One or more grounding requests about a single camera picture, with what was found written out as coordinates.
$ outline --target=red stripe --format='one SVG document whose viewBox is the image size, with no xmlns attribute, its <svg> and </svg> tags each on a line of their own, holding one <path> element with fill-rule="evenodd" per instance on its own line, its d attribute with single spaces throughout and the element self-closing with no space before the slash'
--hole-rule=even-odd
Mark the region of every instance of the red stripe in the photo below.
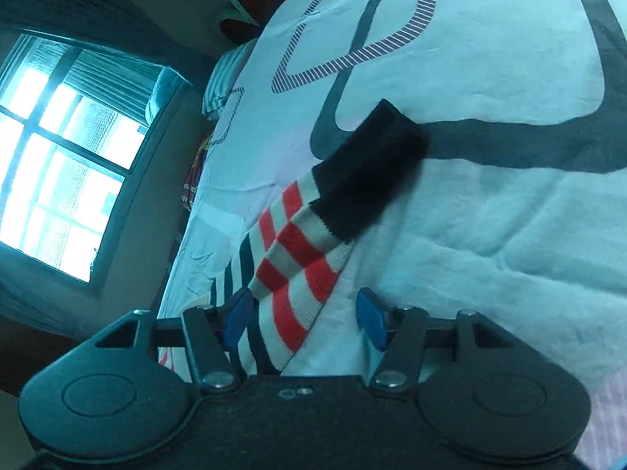
<svg viewBox="0 0 627 470">
<path fill-rule="evenodd" d="M 278 242 L 285 248 L 294 261 L 305 268 L 314 261 L 324 259 L 324 254 L 316 249 L 302 230 L 293 222 L 288 222 L 278 234 Z"/>
<path fill-rule="evenodd" d="M 339 274 L 331 270 L 326 259 L 315 261 L 305 269 L 307 285 L 321 304 L 330 297 L 338 277 Z"/>
<path fill-rule="evenodd" d="M 278 291 L 288 284 L 288 279 L 267 258 L 261 260 L 255 275 L 271 292 Z"/>
<path fill-rule="evenodd" d="M 283 191 L 283 207 L 285 207 L 285 215 L 289 221 L 294 214 L 303 206 L 303 199 L 300 197 L 299 185 L 294 182 Z"/>
<path fill-rule="evenodd" d="M 303 345 L 307 331 L 294 316 L 288 289 L 288 285 L 285 284 L 272 295 L 272 314 L 278 334 L 285 346 L 296 352 Z"/>
<path fill-rule="evenodd" d="M 261 238 L 263 239 L 263 248 L 267 251 L 272 242 L 277 238 L 274 231 L 274 223 L 269 210 L 266 210 L 259 218 L 259 230 L 261 230 Z"/>
</svg>

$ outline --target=window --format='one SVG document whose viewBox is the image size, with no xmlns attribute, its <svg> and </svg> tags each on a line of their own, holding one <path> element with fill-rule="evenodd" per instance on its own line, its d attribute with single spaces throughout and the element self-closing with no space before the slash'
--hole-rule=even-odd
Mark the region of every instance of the window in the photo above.
<svg viewBox="0 0 627 470">
<path fill-rule="evenodd" d="M 23 36 L 0 77 L 0 241 L 89 282 L 160 67 Z"/>
</svg>

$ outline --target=window pane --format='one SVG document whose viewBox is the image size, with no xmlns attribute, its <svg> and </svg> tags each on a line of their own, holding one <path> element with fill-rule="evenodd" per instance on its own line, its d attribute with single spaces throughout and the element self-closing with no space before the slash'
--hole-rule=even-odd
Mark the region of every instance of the window pane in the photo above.
<svg viewBox="0 0 627 470">
<path fill-rule="evenodd" d="M 28 118 L 33 112 L 37 99 L 42 94 L 55 65 L 69 49 L 69 46 L 36 39 L 33 45 L 18 58 L 18 64 L 10 68 L 10 78 L 0 87 L 0 105 Z"/>
<path fill-rule="evenodd" d="M 0 185 L 4 182 L 22 129 L 23 125 L 20 122 L 0 113 Z"/>
<path fill-rule="evenodd" d="M 90 265 L 121 183 L 34 134 L 2 218 L 0 240 L 78 279 Z"/>
<path fill-rule="evenodd" d="M 130 168 L 146 128 L 62 84 L 40 125 L 123 168 Z"/>
</svg>

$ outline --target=metal bolt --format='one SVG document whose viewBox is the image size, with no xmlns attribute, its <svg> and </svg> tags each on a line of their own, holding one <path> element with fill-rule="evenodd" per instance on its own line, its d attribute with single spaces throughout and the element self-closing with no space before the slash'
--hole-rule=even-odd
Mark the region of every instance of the metal bolt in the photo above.
<svg viewBox="0 0 627 470">
<path fill-rule="evenodd" d="M 400 371 L 383 371 L 382 373 L 379 373 L 377 379 L 374 380 L 378 386 L 385 387 L 387 389 L 402 387 L 405 385 L 406 381 L 407 376 Z"/>
<path fill-rule="evenodd" d="M 278 397 L 281 399 L 294 399 L 296 391 L 294 389 L 283 389 L 278 392 Z"/>
<path fill-rule="evenodd" d="M 235 383 L 235 376 L 226 371 L 214 371 L 205 375 L 203 383 L 214 389 L 225 389 Z"/>
</svg>

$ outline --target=bed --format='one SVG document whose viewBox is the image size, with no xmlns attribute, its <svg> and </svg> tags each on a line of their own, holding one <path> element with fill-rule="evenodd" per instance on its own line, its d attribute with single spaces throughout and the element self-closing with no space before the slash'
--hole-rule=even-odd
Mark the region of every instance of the bed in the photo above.
<svg viewBox="0 0 627 470">
<path fill-rule="evenodd" d="M 287 0 L 217 122 L 159 316 L 205 295 L 385 98 L 429 130 L 428 158 L 283 374 L 368 374 L 361 287 L 440 318 L 475 309 L 584 383 L 578 454 L 610 468 L 627 455 L 626 28 L 627 0 Z M 189 377 L 183 351 L 161 362 Z"/>
</svg>

